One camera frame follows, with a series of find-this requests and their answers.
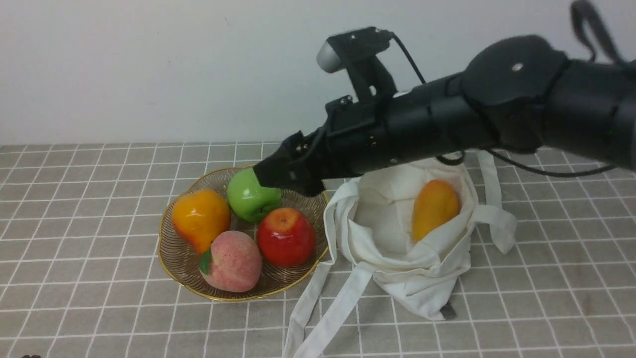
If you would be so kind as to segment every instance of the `fruit basket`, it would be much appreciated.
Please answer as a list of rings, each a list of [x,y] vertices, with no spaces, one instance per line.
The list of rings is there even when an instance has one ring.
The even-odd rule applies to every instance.
[[[234,174],[244,168],[226,168],[213,171],[197,180],[184,194],[202,189],[212,189],[223,197]],[[312,256],[306,263],[292,268],[278,268],[263,260],[263,269],[256,286],[247,292],[228,292],[210,286],[198,270],[199,255],[192,246],[183,241],[175,232],[170,216],[174,201],[168,205],[162,217],[157,248],[159,262],[166,273],[176,282],[202,297],[215,301],[249,301],[280,293],[304,280],[313,272],[318,262],[329,250],[324,234],[322,214],[327,205],[327,197],[305,197],[291,190],[282,191],[282,206],[300,210],[311,221],[316,237]],[[230,230],[242,231],[256,237],[257,224],[239,219],[232,213]]]

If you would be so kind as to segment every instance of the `white bag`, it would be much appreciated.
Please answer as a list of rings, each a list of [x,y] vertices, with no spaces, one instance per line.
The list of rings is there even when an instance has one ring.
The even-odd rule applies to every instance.
[[[476,223],[490,224],[496,247],[507,253],[515,244],[516,219],[501,209],[501,188],[492,156],[478,152],[487,205],[479,204],[466,168],[426,159],[366,173],[344,183],[324,212],[331,260],[321,262],[289,319],[283,358],[318,357],[362,296],[369,280],[410,312],[443,320],[457,277],[470,268],[470,236]],[[434,179],[452,184],[461,210],[417,244],[411,240],[415,198]],[[342,290],[303,341],[305,326],[320,296],[336,246],[355,264]]]

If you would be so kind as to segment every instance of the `black robotic arm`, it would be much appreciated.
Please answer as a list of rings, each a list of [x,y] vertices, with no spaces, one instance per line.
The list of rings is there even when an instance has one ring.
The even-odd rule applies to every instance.
[[[468,149],[521,154],[548,145],[636,170],[636,66],[622,60],[585,0],[572,4],[572,25],[591,61],[569,59],[539,36],[497,42],[465,71],[424,83],[402,42],[369,27],[330,37],[317,60],[327,72],[346,69],[358,102],[345,96],[326,105],[327,121],[298,132],[255,165],[260,183],[315,196],[322,179],[359,176],[418,159]],[[593,62],[583,32],[587,21],[613,64]],[[405,51],[422,85],[397,92],[376,54],[391,39]]]

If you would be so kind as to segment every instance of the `cable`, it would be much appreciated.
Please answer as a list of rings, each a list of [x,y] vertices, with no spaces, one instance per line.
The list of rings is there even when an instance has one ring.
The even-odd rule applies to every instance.
[[[505,156],[495,152],[494,150],[491,149],[486,149],[486,152],[490,153],[493,157],[501,159],[502,161],[508,163],[508,164],[512,164],[516,167],[522,168],[525,171],[529,171],[531,173],[535,173],[535,174],[539,174],[539,175],[546,175],[546,176],[553,176],[555,178],[577,178],[579,176],[588,176],[588,175],[595,175],[595,174],[601,174],[605,171],[611,170],[611,169],[616,169],[616,166],[613,165],[608,165],[608,166],[604,166],[601,168],[597,168],[597,169],[592,169],[592,170],[586,170],[586,171],[576,171],[573,173],[558,173],[555,171],[545,171],[545,170],[540,170],[540,169],[535,169],[535,168],[531,168],[529,166],[523,165],[519,162],[515,162],[512,159],[508,159]]]

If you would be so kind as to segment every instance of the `peach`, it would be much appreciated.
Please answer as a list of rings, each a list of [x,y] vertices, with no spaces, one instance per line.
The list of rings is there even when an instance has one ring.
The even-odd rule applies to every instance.
[[[225,231],[217,236],[199,262],[199,270],[207,283],[230,292],[254,288],[262,266],[258,246],[240,231]]]

